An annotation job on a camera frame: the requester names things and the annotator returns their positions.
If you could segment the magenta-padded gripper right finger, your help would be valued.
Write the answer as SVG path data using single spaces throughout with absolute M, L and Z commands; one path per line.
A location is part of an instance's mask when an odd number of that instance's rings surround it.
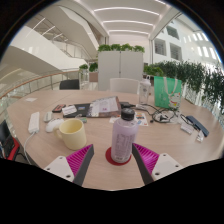
M 183 169 L 183 166 L 167 153 L 157 154 L 136 143 L 132 144 L 132 154 L 145 185 Z

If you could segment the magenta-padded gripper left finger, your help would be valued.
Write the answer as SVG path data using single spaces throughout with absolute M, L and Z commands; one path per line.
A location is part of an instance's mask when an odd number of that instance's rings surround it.
M 81 186 L 93 155 L 94 147 L 90 144 L 67 157 L 58 156 L 44 170 Z

